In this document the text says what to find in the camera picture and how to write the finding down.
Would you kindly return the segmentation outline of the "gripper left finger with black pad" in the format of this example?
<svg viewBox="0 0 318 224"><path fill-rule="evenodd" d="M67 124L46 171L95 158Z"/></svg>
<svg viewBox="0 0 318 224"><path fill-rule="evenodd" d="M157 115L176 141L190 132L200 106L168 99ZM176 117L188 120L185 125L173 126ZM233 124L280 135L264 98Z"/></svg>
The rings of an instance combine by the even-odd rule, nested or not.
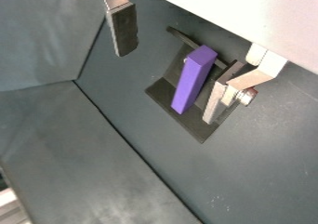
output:
<svg viewBox="0 0 318 224"><path fill-rule="evenodd" d="M138 47L137 9L130 0L103 0L115 53L129 55Z"/></svg>

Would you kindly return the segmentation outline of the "gripper right finger with bolt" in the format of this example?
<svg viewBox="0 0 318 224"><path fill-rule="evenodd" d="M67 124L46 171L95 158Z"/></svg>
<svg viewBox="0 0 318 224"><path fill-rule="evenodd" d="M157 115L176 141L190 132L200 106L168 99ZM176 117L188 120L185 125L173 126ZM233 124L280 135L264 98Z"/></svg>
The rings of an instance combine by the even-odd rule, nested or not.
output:
<svg viewBox="0 0 318 224"><path fill-rule="evenodd" d="M246 62L253 70L245 72L245 65L237 62L216 81L210 98L204 111L204 121L213 124L217 120L218 108L229 107L236 101L248 106L257 95L254 86L276 79L288 59L273 51L253 44L246 55Z"/></svg>

